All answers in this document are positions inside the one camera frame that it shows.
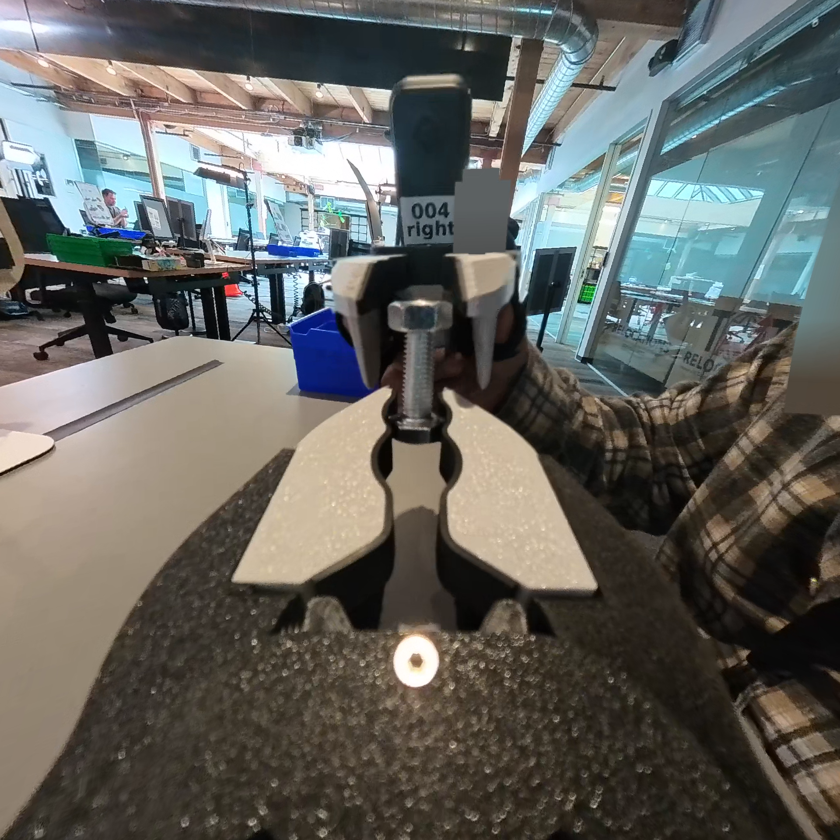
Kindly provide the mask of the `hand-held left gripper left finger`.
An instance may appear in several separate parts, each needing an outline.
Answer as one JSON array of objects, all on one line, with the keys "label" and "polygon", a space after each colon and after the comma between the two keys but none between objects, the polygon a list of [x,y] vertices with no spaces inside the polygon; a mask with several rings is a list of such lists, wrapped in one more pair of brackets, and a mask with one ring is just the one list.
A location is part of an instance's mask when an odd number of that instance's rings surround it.
[{"label": "hand-held left gripper left finger", "polygon": [[393,393],[372,392],[300,441],[232,575],[239,587],[338,601],[377,629],[395,565]]}]

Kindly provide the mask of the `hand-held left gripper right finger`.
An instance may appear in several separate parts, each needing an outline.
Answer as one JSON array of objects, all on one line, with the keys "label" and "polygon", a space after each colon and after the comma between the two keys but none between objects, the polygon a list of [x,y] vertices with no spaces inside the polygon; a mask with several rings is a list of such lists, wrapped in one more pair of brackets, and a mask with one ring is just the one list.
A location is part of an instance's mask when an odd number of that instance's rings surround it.
[{"label": "hand-held left gripper right finger", "polygon": [[599,586],[535,449],[468,401],[444,401],[438,579],[459,629],[500,602],[535,616],[543,603],[591,599]]}]

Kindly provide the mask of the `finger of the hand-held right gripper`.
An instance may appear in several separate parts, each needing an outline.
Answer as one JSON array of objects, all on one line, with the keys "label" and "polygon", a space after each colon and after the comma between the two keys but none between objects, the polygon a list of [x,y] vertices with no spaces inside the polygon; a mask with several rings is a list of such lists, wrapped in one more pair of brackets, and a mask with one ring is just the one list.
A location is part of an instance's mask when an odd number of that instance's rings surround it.
[{"label": "finger of the hand-held right gripper", "polygon": [[379,386],[386,310],[406,287],[405,255],[379,254],[340,259],[331,274],[336,317],[342,319],[364,385]]},{"label": "finger of the hand-held right gripper", "polygon": [[455,272],[458,313],[469,323],[476,380],[480,389],[487,389],[499,312],[511,301],[516,289],[518,254],[450,254],[448,261]]}]

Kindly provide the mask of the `blue plastic bin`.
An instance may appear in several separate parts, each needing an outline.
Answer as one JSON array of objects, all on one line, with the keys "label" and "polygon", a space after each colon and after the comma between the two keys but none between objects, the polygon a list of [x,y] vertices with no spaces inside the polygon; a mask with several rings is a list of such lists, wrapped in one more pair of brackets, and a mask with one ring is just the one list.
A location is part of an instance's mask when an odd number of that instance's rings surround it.
[{"label": "blue plastic bin", "polygon": [[289,326],[299,391],[362,398],[371,393],[362,381],[354,348],[338,329],[333,310],[322,308]]}]

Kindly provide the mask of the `steel hex bolt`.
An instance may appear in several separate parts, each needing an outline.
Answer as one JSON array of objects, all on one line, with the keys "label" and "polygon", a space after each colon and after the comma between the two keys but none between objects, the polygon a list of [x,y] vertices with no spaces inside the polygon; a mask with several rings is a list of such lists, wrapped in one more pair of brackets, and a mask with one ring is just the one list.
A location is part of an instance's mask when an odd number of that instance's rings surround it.
[{"label": "steel hex bolt", "polygon": [[434,342],[452,322],[452,304],[446,300],[393,301],[388,306],[389,329],[404,335],[402,401],[395,420],[402,432],[434,427]]}]

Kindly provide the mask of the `steel hex nut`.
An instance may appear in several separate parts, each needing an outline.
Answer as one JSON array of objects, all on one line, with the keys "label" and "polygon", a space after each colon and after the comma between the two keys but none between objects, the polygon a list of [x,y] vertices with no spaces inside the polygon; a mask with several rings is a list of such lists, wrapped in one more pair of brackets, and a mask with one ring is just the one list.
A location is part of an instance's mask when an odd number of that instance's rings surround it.
[{"label": "steel hex nut", "polygon": [[443,440],[451,417],[448,409],[420,419],[394,413],[388,417],[388,423],[394,440],[407,445],[427,445]]}]

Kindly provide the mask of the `person's right forearm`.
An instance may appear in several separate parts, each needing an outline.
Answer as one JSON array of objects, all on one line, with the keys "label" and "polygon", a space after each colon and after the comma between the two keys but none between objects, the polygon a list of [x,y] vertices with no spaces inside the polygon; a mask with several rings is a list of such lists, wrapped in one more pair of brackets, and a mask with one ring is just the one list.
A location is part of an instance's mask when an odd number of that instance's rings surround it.
[{"label": "person's right forearm", "polygon": [[657,555],[826,838],[839,820],[838,419],[788,413],[797,323],[701,382],[598,397],[530,344],[495,411]]}]

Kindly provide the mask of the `person's right hand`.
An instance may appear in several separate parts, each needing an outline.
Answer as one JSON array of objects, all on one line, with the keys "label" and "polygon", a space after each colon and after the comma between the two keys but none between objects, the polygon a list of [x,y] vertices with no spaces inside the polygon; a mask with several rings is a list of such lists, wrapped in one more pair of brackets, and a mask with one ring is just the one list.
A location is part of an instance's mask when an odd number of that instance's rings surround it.
[{"label": "person's right hand", "polygon": [[530,343],[521,311],[519,304],[510,302],[498,312],[495,343],[512,350],[512,354],[493,362],[486,388],[478,384],[472,356],[438,348],[434,351],[435,390],[453,390],[470,403],[494,413],[503,404],[529,358]]}]

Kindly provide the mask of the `black display board on stand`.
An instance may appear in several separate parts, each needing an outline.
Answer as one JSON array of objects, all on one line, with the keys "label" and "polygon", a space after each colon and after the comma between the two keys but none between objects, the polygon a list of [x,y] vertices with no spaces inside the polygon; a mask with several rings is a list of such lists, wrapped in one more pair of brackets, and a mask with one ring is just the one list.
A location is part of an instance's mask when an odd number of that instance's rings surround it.
[{"label": "black display board on stand", "polygon": [[534,251],[524,306],[527,318],[540,316],[538,336],[534,341],[540,351],[550,315],[563,309],[575,257],[575,247],[538,248]]}]

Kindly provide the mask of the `black tripod light stand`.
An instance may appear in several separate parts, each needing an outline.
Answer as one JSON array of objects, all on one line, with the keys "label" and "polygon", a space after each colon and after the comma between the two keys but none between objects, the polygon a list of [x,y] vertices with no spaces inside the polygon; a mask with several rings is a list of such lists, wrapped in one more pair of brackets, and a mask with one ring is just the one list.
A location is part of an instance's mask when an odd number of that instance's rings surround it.
[{"label": "black tripod light stand", "polygon": [[284,346],[291,349],[291,342],[288,335],[282,332],[274,323],[271,322],[267,310],[261,305],[259,300],[259,277],[256,264],[256,248],[255,248],[255,229],[253,222],[253,206],[252,190],[250,188],[251,178],[246,170],[242,168],[234,168],[230,165],[211,164],[201,162],[195,168],[194,175],[204,180],[213,181],[221,186],[231,186],[236,189],[241,189],[245,193],[245,212],[247,222],[247,253],[248,261],[246,265],[249,269],[251,277],[251,286],[253,288],[253,310],[248,318],[248,321],[234,336],[234,340],[238,340],[242,333],[251,324],[256,327],[256,343],[261,343],[261,327],[263,325],[272,331]]}]

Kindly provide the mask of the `black ceiling panel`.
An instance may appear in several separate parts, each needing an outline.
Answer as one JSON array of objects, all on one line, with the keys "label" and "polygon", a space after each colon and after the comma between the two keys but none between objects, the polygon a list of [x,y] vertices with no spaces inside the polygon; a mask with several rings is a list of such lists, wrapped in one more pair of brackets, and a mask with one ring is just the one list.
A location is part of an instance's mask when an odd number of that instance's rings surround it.
[{"label": "black ceiling panel", "polygon": [[511,38],[164,2],[1,2],[1,46],[40,54],[389,91],[458,75],[501,97]]}]

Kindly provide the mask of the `black computer monitor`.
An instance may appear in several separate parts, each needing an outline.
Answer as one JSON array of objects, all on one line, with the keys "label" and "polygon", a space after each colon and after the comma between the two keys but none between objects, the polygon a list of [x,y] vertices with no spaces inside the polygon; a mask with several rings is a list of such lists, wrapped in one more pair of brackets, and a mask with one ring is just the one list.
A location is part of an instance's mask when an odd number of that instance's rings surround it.
[{"label": "black computer monitor", "polygon": [[175,234],[165,200],[157,196],[142,195],[140,203],[143,208],[141,214],[143,230],[159,240],[172,242],[175,239]]},{"label": "black computer monitor", "polygon": [[168,197],[167,212],[171,230],[179,246],[197,248],[195,207],[190,201]]}]

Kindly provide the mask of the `black office chair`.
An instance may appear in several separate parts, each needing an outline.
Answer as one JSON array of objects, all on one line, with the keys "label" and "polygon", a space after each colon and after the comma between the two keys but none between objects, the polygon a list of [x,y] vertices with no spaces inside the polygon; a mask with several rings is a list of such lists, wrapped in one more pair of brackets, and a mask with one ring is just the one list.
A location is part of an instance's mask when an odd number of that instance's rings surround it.
[{"label": "black office chair", "polygon": [[60,331],[54,339],[39,345],[33,352],[34,359],[47,361],[49,349],[63,347],[66,343],[81,338],[89,339],[95,359],[113,354],[111,337],[121,343],[130,340],[152,343],[152,337],[115,327],[117,320],[112,313],[114,308],[127,308],[132,314],[137,314],[138,311],[133,305],[136,297],[126,286],[108,282],[83,283],[61,288],[45,287],[33,292],[33,299],[41,308],[63,312],[66,315],[77,313],[82,316],[80,326]]}]

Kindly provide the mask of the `wooden office desk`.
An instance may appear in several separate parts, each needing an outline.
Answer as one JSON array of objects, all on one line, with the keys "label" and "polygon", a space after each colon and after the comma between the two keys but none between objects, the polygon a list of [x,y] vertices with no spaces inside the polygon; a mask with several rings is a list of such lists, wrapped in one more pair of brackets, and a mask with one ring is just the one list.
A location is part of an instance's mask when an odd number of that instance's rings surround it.
[{"label": "wooden office desk", "polygon": [[147,286],[146,294],[151,295],[153,299],[161,299],[166,294],[178,291],[198,291],[206,336],[212,340],[233,340],[224,289],[226,285],[234,282],[236,276],[245,271],[244,265],[217,262],[204,267],[177,266],[171,269],[148,271],[116,266],[74,264],[47,255],[25,255],[24,265],[27,269],[34,270],[39,280],[44,278],[44,274],[61,274],[69,279],[70,288],[78,299],[80,314],[83,317],[82,326],[62,331],[55,339],[38,346],[33,352],[33,357],[37,361],[47,361],[49,349],[62,347],[67,342],[78,338],[89,339],[96,359],[113,353],[111,338],[116,338],[120,342],[136,340],[152,343],[154,341],[147,335],[129,332],[107,322],[94,287],[105,279],[112,278],[142,282]]}]

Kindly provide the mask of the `green plastic crate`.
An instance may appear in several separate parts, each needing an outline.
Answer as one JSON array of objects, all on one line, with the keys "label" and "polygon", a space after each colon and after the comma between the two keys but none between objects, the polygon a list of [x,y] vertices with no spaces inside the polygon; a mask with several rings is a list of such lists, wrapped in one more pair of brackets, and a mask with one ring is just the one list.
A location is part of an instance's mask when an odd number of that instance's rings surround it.
[{"label": "green plastic crate", "polygon": [[49,252],[59,262],[113,268],[117,259],[134,256],[133,241],[81,235],[46,234]]}]

